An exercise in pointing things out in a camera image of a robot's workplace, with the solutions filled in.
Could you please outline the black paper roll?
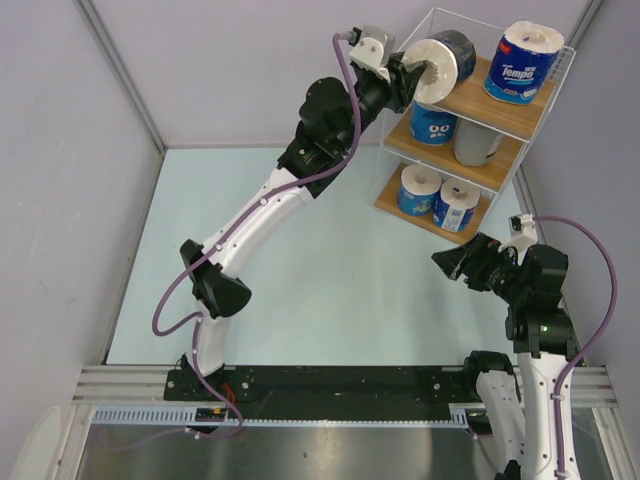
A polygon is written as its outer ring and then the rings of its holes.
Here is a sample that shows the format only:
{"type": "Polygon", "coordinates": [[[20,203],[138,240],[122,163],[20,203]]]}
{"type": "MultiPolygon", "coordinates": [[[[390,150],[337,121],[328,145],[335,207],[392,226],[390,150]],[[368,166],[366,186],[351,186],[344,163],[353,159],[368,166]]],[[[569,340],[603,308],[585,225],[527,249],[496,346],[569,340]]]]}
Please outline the black paper roll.
{"type": "Polygon", "coordinates": [[[457,30],[444,30],[412,44],[406,58],[426,60],[413,100],[433,105],[444,100],[474,72],[477,54],[473,42],[457,30]]]}

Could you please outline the blue monster paper roll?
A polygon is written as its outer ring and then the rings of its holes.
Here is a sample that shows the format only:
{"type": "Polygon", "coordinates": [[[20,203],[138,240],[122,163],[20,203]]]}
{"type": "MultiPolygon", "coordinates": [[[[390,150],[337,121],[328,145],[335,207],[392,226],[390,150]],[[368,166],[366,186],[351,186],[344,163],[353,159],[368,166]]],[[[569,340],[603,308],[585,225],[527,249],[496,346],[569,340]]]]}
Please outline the blue monster paper roll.
{"type": "Polygon", "coordinates": [[[457,117],[413,102],[410,113],[410,134],[419,143],[441,146],[453,137],[457,117]]]}

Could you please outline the grey paper roll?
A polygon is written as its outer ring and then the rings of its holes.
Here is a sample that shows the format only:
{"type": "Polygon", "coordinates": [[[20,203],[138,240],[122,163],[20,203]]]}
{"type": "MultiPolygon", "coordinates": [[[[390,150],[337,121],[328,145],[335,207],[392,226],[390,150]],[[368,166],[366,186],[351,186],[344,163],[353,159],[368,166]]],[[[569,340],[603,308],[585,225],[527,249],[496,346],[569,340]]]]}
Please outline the grey paper roll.
{"type": "Polygon", "coordinates": [[[453,152],[462,165],[479,167],[493,160],[504,134],[466,119],[459,119],[453,138],[453,152]]]}

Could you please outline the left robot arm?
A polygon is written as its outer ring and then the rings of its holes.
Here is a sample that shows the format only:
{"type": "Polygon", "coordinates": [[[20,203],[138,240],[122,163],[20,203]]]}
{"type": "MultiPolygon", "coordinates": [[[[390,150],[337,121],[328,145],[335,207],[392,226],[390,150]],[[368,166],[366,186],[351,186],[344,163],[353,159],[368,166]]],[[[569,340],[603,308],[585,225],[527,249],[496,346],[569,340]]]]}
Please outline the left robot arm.
{"type": "Polygon", "coordinates": [[[230,320],[250,301],[251,290],[240,272],[258,247],[298,208],[315,200],[339,175],[356,150],[354,138],[389,109],[402,113],[410,105],[423,60],[390,56],[388,80],[354,69],[349,91],[341,80],[314,82],[299,109],[294,139],[277,160],[260,191],[218,233],[203,243],[187,240],[180,248],[189,271],[201,319],[187,355],[192,369],[186,387],[197,398],[214,397],[221,387],[230,320]]]}

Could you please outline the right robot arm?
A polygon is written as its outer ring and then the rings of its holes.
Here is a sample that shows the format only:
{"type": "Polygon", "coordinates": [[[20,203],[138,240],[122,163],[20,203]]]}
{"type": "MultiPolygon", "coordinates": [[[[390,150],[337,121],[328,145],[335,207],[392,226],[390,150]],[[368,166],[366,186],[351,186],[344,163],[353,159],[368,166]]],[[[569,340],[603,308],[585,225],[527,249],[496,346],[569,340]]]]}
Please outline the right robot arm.
{"type": "Polygon", "coordinates": [[[560,306],[569,259],[539,244],[532,234],[501,243],[476,234],[432,260],[451,280],[491,292],[507,305],[506,337],[522,378],[523,400],[511,400],[509,361],[495,352],[474,351],[461,376],[463,393],[482,401],[499,443],[500,479],[577,479],[572,433],[571,380],[578,357],[572,321],[560,306]]]}

